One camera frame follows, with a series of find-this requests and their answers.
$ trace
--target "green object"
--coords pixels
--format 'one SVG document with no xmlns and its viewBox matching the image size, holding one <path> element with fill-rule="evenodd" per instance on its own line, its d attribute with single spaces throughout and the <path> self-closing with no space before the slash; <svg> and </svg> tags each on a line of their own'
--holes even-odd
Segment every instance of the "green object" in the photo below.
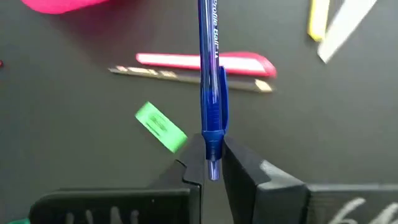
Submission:
<svg viewBox="0 0 398 224">
<path fill-rule="evenodd" d="M 8 224 L 30 224 L 30 221 L 29 221 L 29 219 L 25 218 L 23 220 L 12 221 Z"/>
<path fill-rule="evenodd" d="M 187 140 L 187 136 L 173 122 L 162 114 L 152 103 L 147 102 L 136 118 L 172 153 Z"/>
</svg>

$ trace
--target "yellow marker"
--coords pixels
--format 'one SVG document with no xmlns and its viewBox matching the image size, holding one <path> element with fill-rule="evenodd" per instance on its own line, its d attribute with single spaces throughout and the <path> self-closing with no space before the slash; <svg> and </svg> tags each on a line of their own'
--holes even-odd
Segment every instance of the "yellow marker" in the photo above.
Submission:
<svg viewBox="0 0 398 224">
<path fill-rule="evenodd" d="M 308 34 L 315 41 L 325 37 L 330 0 L 312 0 Z"/>
</svg>

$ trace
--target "black table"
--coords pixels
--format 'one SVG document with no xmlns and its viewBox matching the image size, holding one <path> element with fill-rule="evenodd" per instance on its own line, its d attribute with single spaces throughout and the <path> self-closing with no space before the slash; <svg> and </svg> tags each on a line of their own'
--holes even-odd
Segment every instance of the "black table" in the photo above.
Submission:
<svg viewBox="0 0 398 224">
<path fill-rule="evenodd" d="M 230 93 L 229 135 L 306 182 L 397 182 L 398 1 L 380 0 L 328 65 L 307 0 L 220 1 L 221 51 L 265 55 L 277 91 Z M 331 12 L 338 4 L 333 3 Z M 197 2 L 112 0 L 61 16 L 0 1 L 0 223 L 60 187 L 143 187 L 175 159 L 135 119 L 152 102 L 188 136 L 199 87 L 112 75 L 137 52 L 198 53 Z M 221 184 L 205 223 L 231 223 Z"/>
</svg>

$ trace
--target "ballpoint pen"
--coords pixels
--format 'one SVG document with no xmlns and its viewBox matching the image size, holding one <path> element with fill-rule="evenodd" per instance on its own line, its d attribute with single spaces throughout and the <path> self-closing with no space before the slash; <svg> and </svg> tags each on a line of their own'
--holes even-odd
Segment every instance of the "ballpoint pen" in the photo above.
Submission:
<svg viewBox="0 0 398 224">
<path fill-rule="evenodd" d="M 206 143 L 210 180 L 220 176 L 220 159 L 228 126 L 226 71 L 219 66 L 218 0 L 198 0 L 201 66 L 201 133 Z"/>
</svg>

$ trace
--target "red object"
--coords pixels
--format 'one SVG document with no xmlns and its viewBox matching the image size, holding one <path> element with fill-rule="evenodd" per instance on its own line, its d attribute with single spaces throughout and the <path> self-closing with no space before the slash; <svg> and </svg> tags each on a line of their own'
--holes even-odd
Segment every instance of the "red object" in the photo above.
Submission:
<svg viewBox="0 0 398 224">
<path fill-rule="evenodd" d="M 200 70 L 199 55 L 139 53 L 136 59 L 144 65 Z M 221 53 L 220 65 L 224 66 L 227 73 L 261 77 L 276 77 L 277 74 L 275 66 L 268 59 L 251 52 Z"/>
<path fill-rule="evenodd" d="M 47 14 L 61 14 L 105 1 L 107 0 L 22 0 L 31 9 Z"/>
</svg>

